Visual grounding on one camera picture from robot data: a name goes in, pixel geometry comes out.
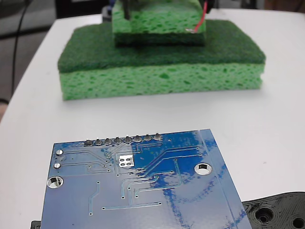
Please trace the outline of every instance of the screw hole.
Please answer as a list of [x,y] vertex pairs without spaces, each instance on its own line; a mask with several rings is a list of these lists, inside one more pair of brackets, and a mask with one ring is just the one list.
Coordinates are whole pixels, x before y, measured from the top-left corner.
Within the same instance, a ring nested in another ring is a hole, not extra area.
[[261,223],[265,224],[271,221],[274,217],[273,212],[268,208],[261,208],[255,213],[255,217]]
[[212,172],[212,166],[206,163],[197,164],[194,169],[199,175],[208,175]]
[[61,177],[50,177],[47,181],[47,186],[50,188],[58,188],[62,186],[63,179]]
[[296,218],[296,219],[293,221],[292,224],[293,224],[293,226],[294,226],[295,228],[300,229],[300,228],[303,228],[303,227],[304,227],[305,222],[304,222],[304,220],[301,219],[301,218]]

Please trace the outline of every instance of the green sponge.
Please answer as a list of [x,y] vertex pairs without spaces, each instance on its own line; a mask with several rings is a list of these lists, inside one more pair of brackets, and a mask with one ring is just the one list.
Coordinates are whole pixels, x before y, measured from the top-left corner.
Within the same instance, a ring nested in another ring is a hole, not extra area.
[[64,99],[257,89],[265,55],[229,21],[207,21],[207,46],[115,48],[110,23],[77,29],[58,68]]
[[194,29],[202,17],[198,0],[141,0],[130,8],[130,20],[124,18],[121,1],[112,10],[116,45],[204,44],[205,23],[197,33],[186,30]]

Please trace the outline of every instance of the printed circuit board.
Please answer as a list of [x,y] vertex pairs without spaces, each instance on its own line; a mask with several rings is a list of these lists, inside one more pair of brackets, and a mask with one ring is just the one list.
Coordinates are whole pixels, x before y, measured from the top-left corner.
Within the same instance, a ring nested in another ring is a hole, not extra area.
[[56,143],[41,229],[250,229],[210,130]]

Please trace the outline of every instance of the table surface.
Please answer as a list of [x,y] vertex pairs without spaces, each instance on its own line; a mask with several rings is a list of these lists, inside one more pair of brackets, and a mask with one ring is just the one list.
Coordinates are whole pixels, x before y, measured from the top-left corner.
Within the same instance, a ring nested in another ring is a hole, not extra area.
[[53,143],[210,128],[242,201],[305,191],[305,15],[213,10],[267,56],[261,90],[63,101],[57,60],[73,30],[100,15],[57,20],[0,124],[0,228],[40,220]]

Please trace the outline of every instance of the black cable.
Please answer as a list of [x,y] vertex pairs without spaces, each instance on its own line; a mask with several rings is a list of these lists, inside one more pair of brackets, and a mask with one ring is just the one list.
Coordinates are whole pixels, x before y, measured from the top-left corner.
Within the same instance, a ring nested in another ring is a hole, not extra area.
[[16,53],[17,53],[17,47],[18,47],[18,38],[20,35],[21,25],[24,18],[24,15],[27,11],[28,6],[30,5],[30,1],[25,2],[25,6],[23,8],[21,18],[19,20],[19,25],[16,33],[16,39],[15,39],[15,45],[14,45],[14,53],[13,53],[13,66],[12,66],[12,76],[11,76],[11,96],[14,94],[14,88],[15,88],[15,66],[16,66]]
[[219,5],[219,0],[216,0],[216,1],[215,1],[215,8],[216,8],[216,9],[219,9],[219,7],[220,7],[220,5]]
[[295,12],[299,12],[299,10],[301,9],[302,5],[305,3],[304,0],[300,0],[299,4],[297,5]]
[[6,99],[0,99],[0,104],[9,104],[9,102]]

